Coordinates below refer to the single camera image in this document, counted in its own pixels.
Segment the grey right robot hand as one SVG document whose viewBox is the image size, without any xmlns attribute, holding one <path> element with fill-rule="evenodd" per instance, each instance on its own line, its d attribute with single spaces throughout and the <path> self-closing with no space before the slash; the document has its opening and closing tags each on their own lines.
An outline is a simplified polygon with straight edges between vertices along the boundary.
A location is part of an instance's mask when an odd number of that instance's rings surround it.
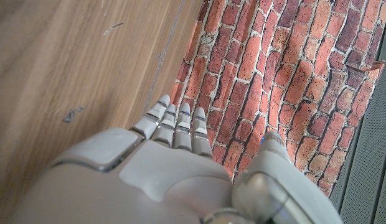
<svg viewBox="0 0 386 224">
<path fill-rule="evenodd" d="M 231 180 L 215 162 L 203 108 L 167 95 L 130 129 L 111 128 L 56 158 L 10 223 L 340 223 L 330 200 L 269 131 Z"/>
</svg>

